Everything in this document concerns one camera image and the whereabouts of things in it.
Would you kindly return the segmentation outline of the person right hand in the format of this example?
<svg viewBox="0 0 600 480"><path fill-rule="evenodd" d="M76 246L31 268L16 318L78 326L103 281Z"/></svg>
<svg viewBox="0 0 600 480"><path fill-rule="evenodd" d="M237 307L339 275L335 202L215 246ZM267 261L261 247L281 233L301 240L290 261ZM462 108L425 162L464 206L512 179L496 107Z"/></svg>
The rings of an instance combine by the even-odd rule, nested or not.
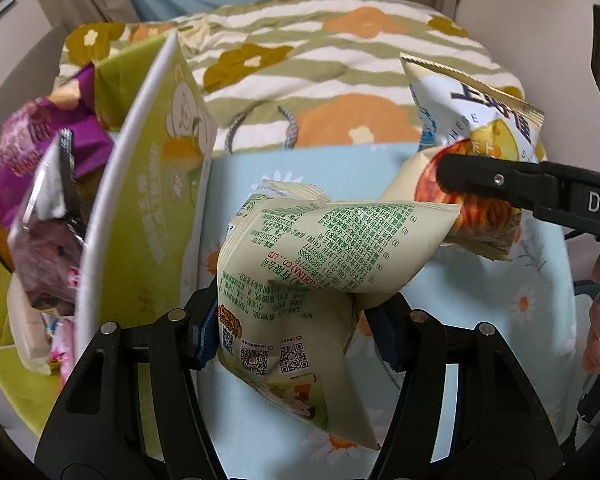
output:
<svg viewBox="0 0 600 480"><path fill-rule="evenodd" d="M600 293L588 310L590 329L582 358L582 365L588 374L600 374Z"/></svg>

